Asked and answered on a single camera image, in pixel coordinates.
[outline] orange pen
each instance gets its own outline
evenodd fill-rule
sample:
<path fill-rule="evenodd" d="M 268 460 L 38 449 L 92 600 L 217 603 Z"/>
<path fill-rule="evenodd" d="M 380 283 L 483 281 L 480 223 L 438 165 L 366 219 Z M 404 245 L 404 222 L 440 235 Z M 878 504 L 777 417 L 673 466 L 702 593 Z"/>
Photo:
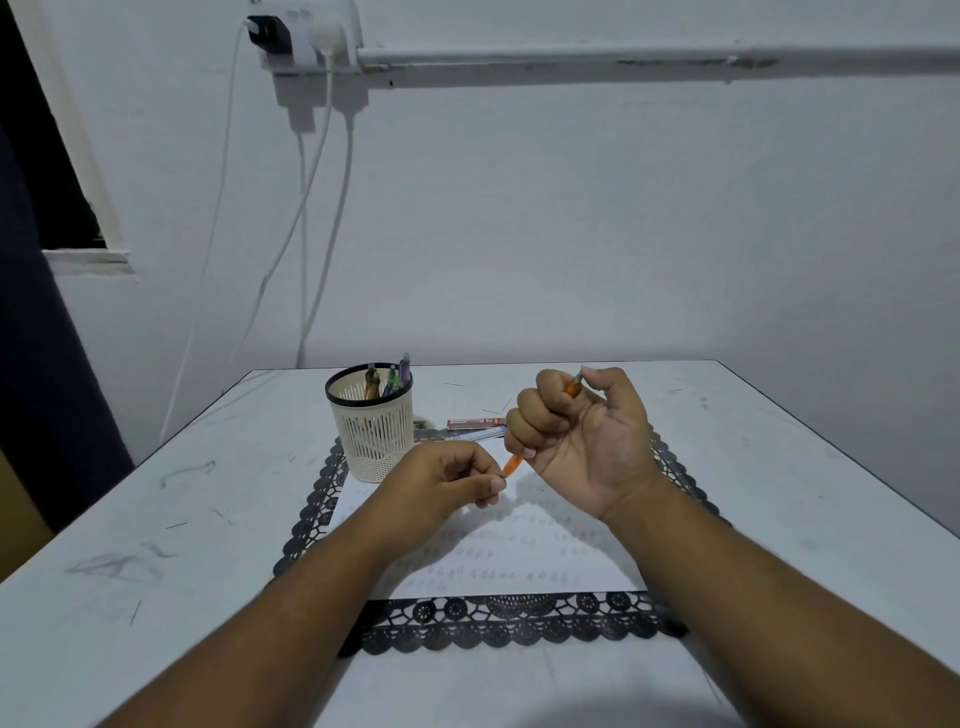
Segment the orange pen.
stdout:
<path fill-rule="evenodd" d="M 580 394 L 580 391 L 584 388 L 584 385 L 581 382 L 584 379 L 584 373 L 578 372 L 577 376 L 573 378 L 569 384 L 564 387 L 564 392 L 569 394 L 571 397 L 576 397 Z M 514 474 L 514 471 L 520 467 L 520 464 L 523 462 L 523 458 L 519 455 L 512 455 L 510 460 L 507 461 L 507 464 L 503 466 L 503 476 L 510 477 Z"/>

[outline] forearm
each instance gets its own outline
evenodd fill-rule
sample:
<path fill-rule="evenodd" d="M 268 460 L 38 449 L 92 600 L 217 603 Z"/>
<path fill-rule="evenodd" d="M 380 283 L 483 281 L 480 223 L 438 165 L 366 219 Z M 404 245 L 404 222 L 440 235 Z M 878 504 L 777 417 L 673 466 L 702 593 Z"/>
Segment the forearm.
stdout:
<path fill-rule="evenodd" d="M 956 675 L 665 479 L 607 521 L 764 722 L 960 724 Z"/>
<path fill-rule="evenodd" d="M 358 512 L 110 716 L 104 726 L 303 721 L 387 561 Z"/>

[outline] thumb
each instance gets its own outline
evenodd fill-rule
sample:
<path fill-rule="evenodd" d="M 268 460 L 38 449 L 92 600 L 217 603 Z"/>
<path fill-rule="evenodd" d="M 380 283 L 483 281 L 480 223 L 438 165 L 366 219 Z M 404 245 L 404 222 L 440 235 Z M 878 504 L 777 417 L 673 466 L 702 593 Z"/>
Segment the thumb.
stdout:
<path fill-rule="evenodd" d="M 627 373 L 619 367 L 609 369 L 591 369 L 583 367 L 584 379 L 593 389 L 601 390 L 607 397 L 610 409 L 633 410 L 642 407 L 640 395 L 636 393 Z"/>
<path fill-rule="evenodd" d="M 446 512 L 450 515 L 476 500 L 500 493 L 507 483 L 499 475 L 471 475 L 441 483 L 441 487 L 446 491 Z"/>

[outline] hand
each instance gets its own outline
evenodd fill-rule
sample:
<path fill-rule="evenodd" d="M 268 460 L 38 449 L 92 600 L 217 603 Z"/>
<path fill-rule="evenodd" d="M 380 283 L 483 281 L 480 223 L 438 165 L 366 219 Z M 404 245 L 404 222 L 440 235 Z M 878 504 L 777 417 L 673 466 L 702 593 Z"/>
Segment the hand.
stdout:
<path fill-rule="evenodd" d="M 573 379 L 545 369 L 537 389 L 524 389 L 507 413 L 507 450 L 573 505 L 604 520 L 625 495 L 660 477 L 650 448 L 650 425 L 639 395 L 622 369 L 583 368 L 586 387 L 574 399 Z"/>
<path fill-rule="evenodd" d="M 354 517 L 393 562 L 423 546 L 465 505 L 496 505 L 503 471 L 476 443 L 422 443 L 398 462 Z"/>

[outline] perforated plastic cup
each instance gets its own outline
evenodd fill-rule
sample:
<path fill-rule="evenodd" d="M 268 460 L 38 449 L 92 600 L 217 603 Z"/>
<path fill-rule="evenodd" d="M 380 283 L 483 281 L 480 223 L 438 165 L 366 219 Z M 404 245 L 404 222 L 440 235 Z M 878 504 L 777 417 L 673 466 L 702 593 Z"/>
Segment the perforated plastic cup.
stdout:
<path fill-rule="evenodd" d="M 335 374 L 325 390 L 350 472 L 365 483 L 379 483 L 414 446 L 414 379 L 411 373 L 396 392 L 366 400 L 368 366 L 358 364 Z M 391 363 L 377 361 L 374 366 L 382 391 Z"/>

